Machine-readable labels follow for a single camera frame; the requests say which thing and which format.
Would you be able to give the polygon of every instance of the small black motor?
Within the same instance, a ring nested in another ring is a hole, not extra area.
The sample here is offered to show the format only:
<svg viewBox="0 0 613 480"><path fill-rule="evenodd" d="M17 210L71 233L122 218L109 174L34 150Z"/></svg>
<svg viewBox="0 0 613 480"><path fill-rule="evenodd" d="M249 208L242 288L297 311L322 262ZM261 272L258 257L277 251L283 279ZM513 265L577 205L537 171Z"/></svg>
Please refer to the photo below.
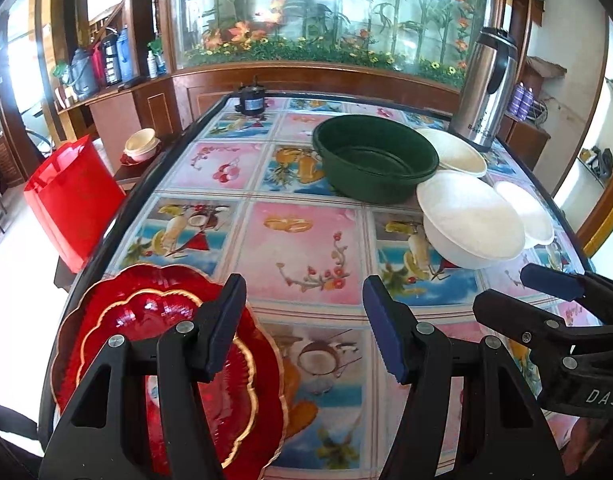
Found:
<svg viewBox="0 0 613 480"><path fill-rule="evenodd" d="M264 111L264 86L258 85L258 77L253 77L251 86L240 86L240 104L235 110L242 115L258 116Z"/></svg>

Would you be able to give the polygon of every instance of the white bowl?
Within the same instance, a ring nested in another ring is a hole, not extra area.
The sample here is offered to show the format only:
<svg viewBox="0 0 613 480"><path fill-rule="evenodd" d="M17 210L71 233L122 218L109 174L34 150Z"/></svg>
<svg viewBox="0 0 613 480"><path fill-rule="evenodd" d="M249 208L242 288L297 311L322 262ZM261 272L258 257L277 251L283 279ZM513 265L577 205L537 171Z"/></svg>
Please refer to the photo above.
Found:
<svg viewBox="0 0 613 480"><path fill-rule="evenodd" d="M430 244L456 266L484 269L524 250L524 224L516 210L475 176L439 171L418 184Z"/></svg>
<svg viewBox="0 0 613 480"><path fill-rule="evenodd" d="M432 143L440 158L440 168L462 171L473 176L485 176L487 174L485 158L469 143L442 130L414 129Z"/></svg>
<svg viewBox="0 0 613 480"><path fill-rule="evenodd" d="M553 241L555 233L551 217L531 193L505 181L496 183L493 189L502 195L520 215L524 224L525 249L538 244L546 246Z"/></svg>
<svg viewBox="0 0 613 480"><path fill-rule="evenodd" d="M159 144L160 144L160 139L155 139L155 143L153 147L149 149L147 152L140 153L139 155L129 155L129 157L131 157L136 162L144 162L145 160L149 160L155 155L155 153L157 153L157 147Z"/></svg>
<svg viewBox="0 0 613 480"><path fill-rule="evenodd" d="M157 137L153 128L139 130L131 135L124 144L124 153L135 160L136 155L149 152L157 145Z"/></svg>

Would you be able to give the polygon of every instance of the red glass plate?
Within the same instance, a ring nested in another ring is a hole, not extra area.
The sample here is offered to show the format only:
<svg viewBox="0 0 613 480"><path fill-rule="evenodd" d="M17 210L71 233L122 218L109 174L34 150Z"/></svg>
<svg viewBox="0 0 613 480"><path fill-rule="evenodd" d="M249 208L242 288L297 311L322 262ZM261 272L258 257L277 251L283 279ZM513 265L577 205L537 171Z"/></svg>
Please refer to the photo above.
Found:
<svg viewBox="0 0 613 480"><path fill-rule="evenodd" d="M151 158L148 158L147 160L140 160L139 162L137 160L133 160L126 153L122 152L122 156L120 156L120 164L122 166L129 166L129 167L130 166L140 166L141 164L149 164L161 151L162 151L162 143L159 142L157 145L157 148L155 149L155 153L153 154L153 156Z"/></svg>
<svg viewBox="0 0 613 480"><path fill-rule="evenodd" d="M190 267L149 264L129 267L115 278L92 286L58 334L58 354L51 370L58 406L65 407L78 375L83 375L111 335L123 333L134 340L158 335L192 317L201 301L216 299L220 290L220 285ZM280 361L274 343L256 325L248 309L242 314L237 338L224 370L211 384L202 384L201 394L226 478L256 480L278 455L286 426ZM253 364L247 363L248 357ZM154 470L166 474L168 464L153 378L146 380L146 387Z"/></svg>

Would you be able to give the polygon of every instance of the green plastic basin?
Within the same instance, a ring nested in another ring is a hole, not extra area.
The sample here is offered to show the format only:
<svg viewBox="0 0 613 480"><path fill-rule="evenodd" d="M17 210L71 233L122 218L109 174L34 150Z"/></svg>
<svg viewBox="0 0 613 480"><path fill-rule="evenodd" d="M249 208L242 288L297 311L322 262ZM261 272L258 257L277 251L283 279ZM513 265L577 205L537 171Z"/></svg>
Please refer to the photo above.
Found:
<svg viewBox="0 0 613 480"><path fill-rule="evenodd" d="M315 127L313 145L335 189L376 204L404 202L439 164L438 153L421 134L380 117L328 119Z"/></svg>

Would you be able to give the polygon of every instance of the red shopping bag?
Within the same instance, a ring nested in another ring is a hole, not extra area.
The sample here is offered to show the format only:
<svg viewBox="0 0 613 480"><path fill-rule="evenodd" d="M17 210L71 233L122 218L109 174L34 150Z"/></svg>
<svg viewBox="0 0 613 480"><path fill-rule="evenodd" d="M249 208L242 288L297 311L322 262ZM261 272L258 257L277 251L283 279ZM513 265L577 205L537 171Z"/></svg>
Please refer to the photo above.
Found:
<svg viewBox="0 0 613 480"><path fill-rule="evenodd" d="M24 197L60 257L79 272L125 194L86 136L45 160L24 187Z"/></svg>

